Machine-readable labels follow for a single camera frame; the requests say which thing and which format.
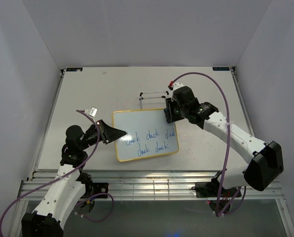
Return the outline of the yellow framed whiteboard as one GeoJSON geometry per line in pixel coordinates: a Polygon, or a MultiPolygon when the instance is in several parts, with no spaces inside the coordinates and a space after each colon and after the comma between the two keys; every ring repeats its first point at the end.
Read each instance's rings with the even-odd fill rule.
{"type": "Polygon", "coordinates": [[[168,123],[163,109],[116,111],[113,127],[126,135],[115,141],[119,162],[175,154],[179,151],[175,123],[168,123]]]}

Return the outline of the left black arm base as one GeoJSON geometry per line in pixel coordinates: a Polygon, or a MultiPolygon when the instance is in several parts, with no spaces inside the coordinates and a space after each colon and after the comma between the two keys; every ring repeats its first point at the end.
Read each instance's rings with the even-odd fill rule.
{"type": "Polygon", "coordinates": [[[89,199],[91,196],[99,193],[108,193],[109,183],[92,183],[90,191],[85,193],[75,206],[75,211],[81,214],[90,213],[95,206],[95,199],[89,199]]]}

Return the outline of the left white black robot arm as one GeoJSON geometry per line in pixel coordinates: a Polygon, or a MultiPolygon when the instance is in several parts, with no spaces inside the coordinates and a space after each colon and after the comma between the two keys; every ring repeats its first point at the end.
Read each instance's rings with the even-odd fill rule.
{"type": "Polygon", "coordinates": [[[91,201],[102,187],[83,172],[90,146],[99,142],[109,144],[125,136],[126,131],[110,127],[103,120],[92,124],[87,131],[72,125],[66,130],[66,140],[61,151],[60,166],[47,193],[31,213],[22,218],[24,237],[61,237],[64,225],[74,207],[84,198],[91,201]]]}

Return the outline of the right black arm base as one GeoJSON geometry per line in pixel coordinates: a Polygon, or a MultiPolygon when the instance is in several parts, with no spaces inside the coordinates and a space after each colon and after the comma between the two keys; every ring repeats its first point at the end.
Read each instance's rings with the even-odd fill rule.
{"type": "MultiPolygon", "coordinates": [[[[208,201],[209,207],[212,211],[216,211],[217,208],[218,189],[219,184],[214,182],[196,182],[195,185],[191,188],[191,190],[195,192],[197,198],[213,199],[208,201]]],[[[221,188],[218,211],[222,211],[232,197],[240,198],[241,196],[241,191],[238,188],[221,188]]]]}

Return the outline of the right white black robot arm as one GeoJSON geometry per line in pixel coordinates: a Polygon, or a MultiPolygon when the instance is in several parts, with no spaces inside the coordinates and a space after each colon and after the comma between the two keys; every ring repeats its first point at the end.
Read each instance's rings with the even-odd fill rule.
{"type": "Polygon", "coordinates": [[[174,83],[170,89],[172,95],[166,99],[164,110],[167,122],[187,119],[223,142],[229,142],[247,163],[241,168],[218,172],[206,185],[207,190],[217,196],[242,186],[263,191],[283,172],[282,148],[277,142],[265,143],[238,126],[230,125],[217,107],[209,102],[200,103],[188,86],[174,83]]]}

